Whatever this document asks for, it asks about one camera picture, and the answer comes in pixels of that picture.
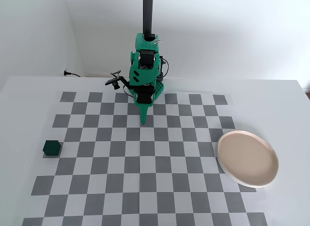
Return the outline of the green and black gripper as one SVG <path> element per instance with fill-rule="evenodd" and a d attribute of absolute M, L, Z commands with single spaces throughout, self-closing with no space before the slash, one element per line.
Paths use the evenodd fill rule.
<path fill-rule="evenodd" d="M 139 104 L 140 122 L 144 125 L 148 108 L 152 106 L 155 87 L 153 85 L 141 85 L 134 87 L 135 102 Z"/>

